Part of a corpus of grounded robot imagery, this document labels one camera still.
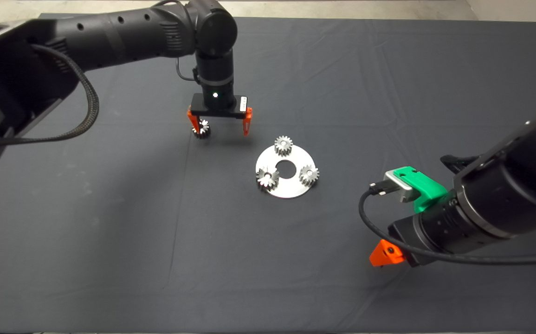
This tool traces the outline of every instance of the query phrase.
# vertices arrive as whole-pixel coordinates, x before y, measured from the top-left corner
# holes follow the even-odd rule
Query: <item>orange bracket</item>
[[[369,256],[369,261],[374,267],[398,264],[406,260],[398,246],[389,241],[381,240],[375,250]]]
[[[200,133],[200,117],[193,116],[191,109],[187,109],[187,117],[189,118],[189,121],[192,123],[195,131],[197,133]]]
[[[245,118],[243,119],[243,135],[249,135],[249,127],[251,126],[251,118],[253,117],[253,108],[247,108]]]

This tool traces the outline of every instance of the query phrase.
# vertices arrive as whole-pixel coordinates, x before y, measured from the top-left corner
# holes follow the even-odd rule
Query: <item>plate center hole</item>
[[[282,160],[277,163],[276,169],[278,169],[278,173],[283,179],[294,177],[295,173],[297,173],[297,167],[295,167],[295,164],[288,160]]]

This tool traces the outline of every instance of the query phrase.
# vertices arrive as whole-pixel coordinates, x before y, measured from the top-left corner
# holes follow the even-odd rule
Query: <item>dark fabric tablecloth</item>
[[[536,115],[536,23],[237,19],[235,120],[191,135],[200,88],[174,60],[88,73],[85,135],[0,160],[0,332],[536,330],[536,266],[372,268],[359,195],[412,165],[480,154]],[[194,64],[181,62],[183,71]],[[30,136],[79,123],[77,89]],[[258,190],[277,135],[321,178],[297,199]],[[368,212],[411,214],[393,198]],[[478,254],[536,254],[536,232]]]

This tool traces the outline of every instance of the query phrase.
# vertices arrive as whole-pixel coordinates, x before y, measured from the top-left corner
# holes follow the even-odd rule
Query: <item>circular metal plate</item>
[[[299,173],[306,165],[315,166],[311,156],[300,148],[299,146],[293,146],[291,152],[285,156],[279,156],[274,150],[274,146],[266,148],[259,155],[258,161],[255,163],[255,172],[259,171],[262,167],[269,167],[276,169],[276,165],[280,161],[290,161],[295,165],[297,169],[295,175],[289,179],[280,178],[278,180],[278,186],[272,190],[268,190],[268,193],[281,199],[291,199],[293,197],[300,196],[309,190],[310,186],[304,185],[299,180]]]

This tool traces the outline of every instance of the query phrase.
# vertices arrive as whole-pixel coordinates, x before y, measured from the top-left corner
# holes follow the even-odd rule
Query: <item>white wall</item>
[[[536,21],[536,0],[468,0],[483,21]]]

